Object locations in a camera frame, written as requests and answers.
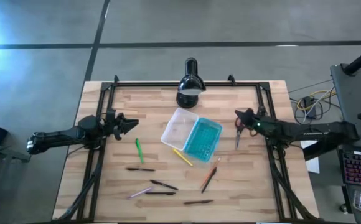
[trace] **pink pen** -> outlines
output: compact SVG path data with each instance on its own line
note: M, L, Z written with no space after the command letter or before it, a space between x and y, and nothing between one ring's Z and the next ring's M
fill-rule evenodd
M151 189L153 189L153 187L148 187L148 188L146 188L146 189L144 189L144 190L142 190L142 191L140 191L140 192L138 192L138 193L136 193L136 194L132 194L132 195L129 196L127 199L134 198L134 197L136 197L136 196L138 196L138 195L141 195L141 194L143 194L143 193L145 193L145 192L148 192L148 191L151 190Z

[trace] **wooden tabletop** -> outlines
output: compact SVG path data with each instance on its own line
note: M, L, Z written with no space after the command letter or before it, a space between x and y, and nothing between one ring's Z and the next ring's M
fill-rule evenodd
M277 118L293 122L285 81L269 82ZM85 83L77 121L96 113L100 85L101 82ZM258 107L255 88L208 87L207 91L200 95L198 105L189 109L223 127L211 161L203 163L189 157L194 164L193 167L186 164L169 146L160 141L168 121L178 108L175 101L176 93L175 87L116 88L113 107L117 112L123 112L127 118L139 119L139 125L124 135L122 141L116 141L113 136L108 139L95 221L278 221L264 138L260 135L251 137L248 131L244 131L241 134L240 145L235 150L234 110ZM144 154L143 165L140 163L135 145L136 138L140 140ZM70 147L70 151L77 147L79 146ZM87 150L82 149L67 158L54 218L63 214L80 192L87 154ZM218 157L222 158L218 171L207 190L201 194L202 181ZM318 217L302 150L296 147L288 148L286 163L292 189L308 210ZM156 171L131 172L126 170L126 167L152 168ZM179 191L173 196L141 195L131 200L126 199L152 186L150 179L173 185L179 188ZM154 186L154 191L167 190L170 189ZM186 201L204 199L214 201L203 205L183 204Z

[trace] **green marker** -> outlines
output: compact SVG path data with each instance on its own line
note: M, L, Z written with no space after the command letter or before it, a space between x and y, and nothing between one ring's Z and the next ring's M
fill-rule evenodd
M139 151L139 157L141 158L141 163L143 164L144 161L143 161L143 152L142 152L142 149L141 149L141 145L139 143L139 139L136 138L136 147L138 148L138 151Z

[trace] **concrete floor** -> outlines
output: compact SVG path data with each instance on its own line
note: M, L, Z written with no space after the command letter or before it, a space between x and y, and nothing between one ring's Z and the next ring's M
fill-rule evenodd
M0 44L92 44L103 3L1 0ZM101 37L101 43L332 40L361 40L361 1L112 0ZM11 133L13 150L25 152L34 131L71 127L90 54L91 49L0 50L0 126ZM195 57L204 80L228 74L286 80L291 91L329 79L331 65L360 54L361 45L100 49L91 79L179 80L184 60ZM290 97L331 87L327 82ZM340 119L332 108L322 122ZM51 149L29 164L12 165L0 185L0 223L50 220L65 153ZM353 221L338 211L335 156L322 156L322 173L311 175L319 212L326 220Z

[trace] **scissors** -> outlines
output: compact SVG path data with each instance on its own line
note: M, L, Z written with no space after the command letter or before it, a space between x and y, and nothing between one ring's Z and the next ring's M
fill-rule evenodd
M238 143L240 142L240 136L243 130L245 129L245 125L241 122L240 118L236 118L235 121L236 126L236 149L238 148Z

